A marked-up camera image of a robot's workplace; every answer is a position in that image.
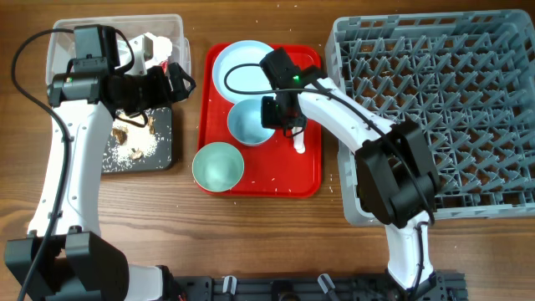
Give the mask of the small light blue bowl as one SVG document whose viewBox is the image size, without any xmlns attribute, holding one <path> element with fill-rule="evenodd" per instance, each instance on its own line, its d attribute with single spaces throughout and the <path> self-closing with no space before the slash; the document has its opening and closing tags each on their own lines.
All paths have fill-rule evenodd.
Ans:
<svg viewBox="0 0 535 301">
<path fill-rule="evenodd" d="M 237 102 L 229 111 L 227 128 L 232 137 L 246 146 L 258 146 L 270 140 L 275 130 L 262 126 L 261 100 Z"/>
</svg>

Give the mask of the white napkin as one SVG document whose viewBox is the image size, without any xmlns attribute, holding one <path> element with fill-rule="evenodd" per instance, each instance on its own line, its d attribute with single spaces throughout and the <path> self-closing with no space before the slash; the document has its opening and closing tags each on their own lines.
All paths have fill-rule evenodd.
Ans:
<svg viewBox="0 0 535 301">
<path fill-rule="evenodd" d="M 167 61 L 169 63 L 171 54 L 172 54 L 172 43 L 168 38 L 163 36 L 155 36 L 152 33 L 148 33 L 153 39 L 153 53 L 154 56 L 151 60 L 145 63 L 145 66 L 148 69 L 160 66 L 160 63 Z"/>
</svg>

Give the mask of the large light blue plate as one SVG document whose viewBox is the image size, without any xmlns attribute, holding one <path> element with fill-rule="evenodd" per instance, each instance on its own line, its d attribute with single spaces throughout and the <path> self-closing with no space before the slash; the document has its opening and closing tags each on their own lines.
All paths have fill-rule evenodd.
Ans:
<svg viewBox="0 0 535 301">
<path fill-rule="evenodd" d="M 241 91 L 271 90 L 268 79 L 257 65 L 272 51 L 271 46 L 256 40 L 242 40 L 225 47 L 217 55 L 212 68 L 212 81 L 217 92 L 233 104 L 245 99 L 273 96 L 273 94 L 236 94 L 224 85 L 224 76 L 229 69 L 240 64 L 255 64 L 256 66 L 242 67 L 232 71 L 227 78 L 227 83 L 231 88 Z"/>
</svg>

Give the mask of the green bowl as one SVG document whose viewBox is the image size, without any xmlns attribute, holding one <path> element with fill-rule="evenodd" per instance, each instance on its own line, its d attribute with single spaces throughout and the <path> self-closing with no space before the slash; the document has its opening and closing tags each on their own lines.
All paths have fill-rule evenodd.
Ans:
<svg viewBox="0 0 535 301">
<path fill-rule="evenodd" d="M 196 153 L 191 168 L 201 188 L 210 192 L 224 192 L 231 190 L 242 179 L 245 163 L 235 146 L 212 142 Z"/>
</svg>

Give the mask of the red snack wrapper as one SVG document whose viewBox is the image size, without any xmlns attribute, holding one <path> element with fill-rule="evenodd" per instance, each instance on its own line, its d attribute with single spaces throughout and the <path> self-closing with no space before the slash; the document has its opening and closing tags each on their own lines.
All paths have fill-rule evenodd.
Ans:
<svg viewBox="0 0 535 301">
<path fill-rule="evenodd" d="M 163 72 L 165 73 L 167 71 L 167 68 L 168 68 L 168 62 L 167 61 L 162 62 L 162 63 L 160 63 L 160 66 L 162 67 Z"/>
</svg>

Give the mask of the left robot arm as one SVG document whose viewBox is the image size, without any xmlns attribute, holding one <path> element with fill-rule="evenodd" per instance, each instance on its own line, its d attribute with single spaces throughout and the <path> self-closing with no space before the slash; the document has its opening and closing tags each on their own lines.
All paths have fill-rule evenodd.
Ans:
<svg viewBox="0 0 535 301">
<path fill-rule="evenodd" d="M 53 135 L 42 196 L 23 239 L 7 242 L 4 262 L 33 300 L 184 300 L 164 265 L 130 264 L 100 234 L 103 157 L 117 112 L 132 121 L 187 99 L 195 80 L 177 63 L 133 75 L 111 26 L 72 29 L 75 56 L 53 77 L 42 108 Z"/>
</svg>

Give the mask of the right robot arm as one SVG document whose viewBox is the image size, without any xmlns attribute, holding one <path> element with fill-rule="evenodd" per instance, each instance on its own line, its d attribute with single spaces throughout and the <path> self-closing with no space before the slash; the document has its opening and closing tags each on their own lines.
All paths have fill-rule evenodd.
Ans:
<svg viewBox="0 0 535 301">
<path fill-rule="evenodd" d="M 283 48 L 259 66 L 272 87 L 262 99 L 263 126 L 288 130 L 313 120 L 350 149 L 358 198 L 385 226 L 388 274 L 407 299 L 422 297 L 433 287 L 427 230 L 441 184 L 420 126 L 367 110 L 318 67 L 300 69 Z"/>
</svg>

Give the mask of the grey dishwasher rack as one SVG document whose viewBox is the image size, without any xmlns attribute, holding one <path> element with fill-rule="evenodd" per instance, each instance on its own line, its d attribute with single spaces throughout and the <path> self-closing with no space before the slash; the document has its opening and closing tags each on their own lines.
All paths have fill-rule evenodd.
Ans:
<svg viewBox="0 0 535 301">
<path fill-rule="evenodd" d="M 327 72 L 352 99 L 418 123 L 438 219 L 534 213 L 534 24 L 523 10 L 342 17 Z"/>
</svg>

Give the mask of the red serving tray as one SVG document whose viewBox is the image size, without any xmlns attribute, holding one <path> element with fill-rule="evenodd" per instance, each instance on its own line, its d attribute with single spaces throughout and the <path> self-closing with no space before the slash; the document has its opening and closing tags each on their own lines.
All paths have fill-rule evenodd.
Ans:
<svg viewBox="0 0 535 301">
<path fill-rule="evenodd" d="M 219 43 L 208 51 L 202 87 L 201 115 L 197 148 L 212 142 L 226 142 L 242 154 L 245 169 L 242 179 L 223 196 L 309 197 L 322 181 L 322 130 L 310 120 L 304 131 L 303 154 L 293 148 L 293 141 L 278 130 L 260 146 L 249 147 L 234 139 L 227 128 L 232 104 L 216 90 L 211 72 L 217 55 L 226 47 Z"/>
</svg>

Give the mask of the clear plastic bin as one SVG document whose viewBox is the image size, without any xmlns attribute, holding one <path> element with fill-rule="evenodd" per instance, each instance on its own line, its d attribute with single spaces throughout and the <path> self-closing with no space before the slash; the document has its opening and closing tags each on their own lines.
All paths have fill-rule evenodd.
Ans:
<svg viewBox="0 0 535 301">
<path fill-rule="evenodd" d="M 104 82 L 123 75 L 133 66 L 129 40 L 143 33 L 168 38 L 169 64 L 178 63 L 190 76 L 190 53 L 177 14 L 78 18 L 59 20 L 53 26 L 45 76 L 50 104 L 85 99 L 104 104 Z"/>
</svg>

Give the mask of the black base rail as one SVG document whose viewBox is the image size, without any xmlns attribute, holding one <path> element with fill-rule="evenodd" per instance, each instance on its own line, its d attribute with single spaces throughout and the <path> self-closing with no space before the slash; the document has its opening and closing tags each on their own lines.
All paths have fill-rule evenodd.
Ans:
<svg viewBox="0 0 535 301">
<path fill-rule="evenodd" d="M 206 301 L 365 301 L 407 300 L 386 274 L 351 278 L 225 278 L 178 277 L 184 300 Z"/>
</svg>

